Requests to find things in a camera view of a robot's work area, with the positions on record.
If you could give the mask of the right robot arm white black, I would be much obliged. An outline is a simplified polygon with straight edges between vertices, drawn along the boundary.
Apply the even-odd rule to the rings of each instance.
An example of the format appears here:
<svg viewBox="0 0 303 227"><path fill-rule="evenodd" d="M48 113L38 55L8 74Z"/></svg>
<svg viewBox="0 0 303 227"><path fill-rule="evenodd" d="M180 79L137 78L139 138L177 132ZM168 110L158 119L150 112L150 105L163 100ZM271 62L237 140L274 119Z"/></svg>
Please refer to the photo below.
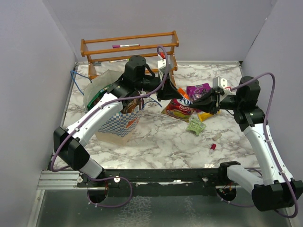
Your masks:
<svg viewBox="0 0 303 227"><path fill-rule="evenodd" d="M232 110L236 123L253 148L262 177L246 170L237 161L221 163L218 181L223 185L237 183L250 193L259 211L294 207L298 213L297 200L303 193L303 183L295 180L283 163L273 142L268 124L269 112L257 105L260 86L257 78L246 76L237 87L230 87L226 79L216 77L212 88L190 107L215 114L219 110Z"/></svg>

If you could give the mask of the brown kettle chips bag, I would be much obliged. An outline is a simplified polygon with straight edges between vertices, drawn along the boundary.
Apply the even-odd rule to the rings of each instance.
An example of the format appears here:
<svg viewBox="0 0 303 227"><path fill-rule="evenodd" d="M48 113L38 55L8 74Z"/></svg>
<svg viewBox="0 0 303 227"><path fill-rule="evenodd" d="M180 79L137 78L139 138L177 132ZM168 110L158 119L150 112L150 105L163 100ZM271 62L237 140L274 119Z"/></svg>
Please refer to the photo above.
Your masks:
<svg viewBox="0 0 303 227"><path fill-rule="evenodd" d="M129 114L132 112L138 112L142 109L144 105L144 100L143 99L133 99L130 100L126 107L124 107L121 111L122 114Z"/></svg>

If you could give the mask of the green Real chips bag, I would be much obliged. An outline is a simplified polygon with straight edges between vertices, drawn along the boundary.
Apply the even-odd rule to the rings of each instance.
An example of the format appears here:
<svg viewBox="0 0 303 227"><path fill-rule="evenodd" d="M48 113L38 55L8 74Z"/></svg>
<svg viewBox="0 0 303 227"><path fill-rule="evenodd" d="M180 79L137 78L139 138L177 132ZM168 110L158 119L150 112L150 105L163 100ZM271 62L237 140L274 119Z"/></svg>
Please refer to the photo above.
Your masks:
<svg viewBox="0 0 303 227"><path fill-rule="evenodd" d="M111 87L112 85L110 84L99 90L88 102L87 110L89 111L90 109L92 109L101 100L101 98L104 96L107 90Z"/></svg>

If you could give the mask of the yellow snack packet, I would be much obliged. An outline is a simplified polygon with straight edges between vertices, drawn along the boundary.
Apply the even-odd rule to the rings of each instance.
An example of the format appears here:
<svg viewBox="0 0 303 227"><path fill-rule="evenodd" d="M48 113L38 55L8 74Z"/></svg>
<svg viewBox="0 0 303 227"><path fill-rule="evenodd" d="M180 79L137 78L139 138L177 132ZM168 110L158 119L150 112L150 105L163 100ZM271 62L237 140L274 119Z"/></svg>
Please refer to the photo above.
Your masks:
<svg viewBox="0 0 303 227"><path fill-rule="evenodd" d="M218 112L215 113L215 114L205 113L205 112L199 112L199 113L197 114L197 116L198 116L198 119L199 119L200 122L204 122L204 121L206 121L207 119L210 119L210 118L212 118L212 117L214 117L214 116L217 116L219 113L220 113L220 111L218 111Z"/></svg>

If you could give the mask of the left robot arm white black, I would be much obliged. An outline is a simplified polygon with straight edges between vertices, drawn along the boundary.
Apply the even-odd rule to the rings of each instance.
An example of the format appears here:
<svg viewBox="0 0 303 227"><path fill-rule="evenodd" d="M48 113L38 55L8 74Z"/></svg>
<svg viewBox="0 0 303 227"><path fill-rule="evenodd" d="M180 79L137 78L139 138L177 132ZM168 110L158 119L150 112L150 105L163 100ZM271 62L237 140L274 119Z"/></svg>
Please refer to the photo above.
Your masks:
<svg viewBox="0 0 303 227"><path fill-rule="evenodd" d="M93 134L134 99L152 94L156 94L159 101L182 97L169 78L170 59L159 60L157 64L158 74L146 75L149 68L146 59L132 56L122 75L109 85L100 101L67 129L58 127L53 132L54 157L60 157L72 170L86 174L93 186L101 186L104 168L85 149Z"/></svg>

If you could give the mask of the orange Fox's fruit candy bag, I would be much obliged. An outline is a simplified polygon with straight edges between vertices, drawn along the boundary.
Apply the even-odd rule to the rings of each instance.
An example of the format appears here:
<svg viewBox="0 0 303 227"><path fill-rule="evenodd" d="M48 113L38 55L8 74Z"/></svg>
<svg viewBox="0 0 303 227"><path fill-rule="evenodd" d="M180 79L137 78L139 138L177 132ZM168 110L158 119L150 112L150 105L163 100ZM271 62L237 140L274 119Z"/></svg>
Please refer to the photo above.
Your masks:
<svg viewBox="0 0 303 227"><path fill-rule="evenodd" d="M179 87L178 92L181 93L182 98L172 99L161 113L185 122L189 122L189 119L193 113L199 113L201 111L189 107L193 99L185 92L185 90Z"/></svg>

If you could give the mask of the blue checkered paper bag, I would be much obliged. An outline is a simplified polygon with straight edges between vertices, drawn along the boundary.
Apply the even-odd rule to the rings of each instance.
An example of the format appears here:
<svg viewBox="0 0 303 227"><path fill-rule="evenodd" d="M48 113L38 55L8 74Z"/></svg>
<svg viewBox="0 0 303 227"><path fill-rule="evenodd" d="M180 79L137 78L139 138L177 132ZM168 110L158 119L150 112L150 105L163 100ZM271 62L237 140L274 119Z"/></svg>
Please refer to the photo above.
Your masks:
<svg viewBox="0 0 303 227"><path fill-rule="evenodd" d="M107 70L85 87L83 96L85 115L67 128L68 133L72 134L71 137L79 139L82 146L86 146L93 135L98 140L121 145L130 139L142 116L145 103L140 111L126 114L122 114L121 111L129 100L113 102L102 107L104 103L116 99L113 94L108 93L109 88L101 100L92 109L87 110L90 99L105 86L116 82L121 75L122 72Z"/></svg>

